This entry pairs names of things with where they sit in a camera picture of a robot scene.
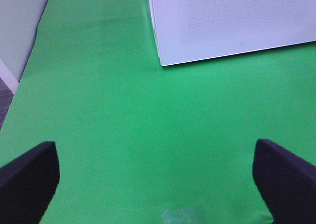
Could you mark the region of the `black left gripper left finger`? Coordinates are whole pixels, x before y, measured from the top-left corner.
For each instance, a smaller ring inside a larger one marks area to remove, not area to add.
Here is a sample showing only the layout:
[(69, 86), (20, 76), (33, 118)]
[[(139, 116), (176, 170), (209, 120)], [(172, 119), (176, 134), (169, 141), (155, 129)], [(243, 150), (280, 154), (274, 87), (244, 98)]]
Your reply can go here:
[(42, 142), (0, 169), (0, 222), (38, 224), (60, 180), (55, 142)]

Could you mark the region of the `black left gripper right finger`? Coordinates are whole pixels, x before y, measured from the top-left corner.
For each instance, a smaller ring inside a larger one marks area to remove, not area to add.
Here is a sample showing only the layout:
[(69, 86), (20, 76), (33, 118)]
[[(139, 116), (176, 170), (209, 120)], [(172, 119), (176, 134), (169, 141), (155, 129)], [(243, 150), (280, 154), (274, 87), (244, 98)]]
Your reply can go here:
[(316, 167), (279, 144), (259, 139), (254, 182), (275, 224), (316, 222)]

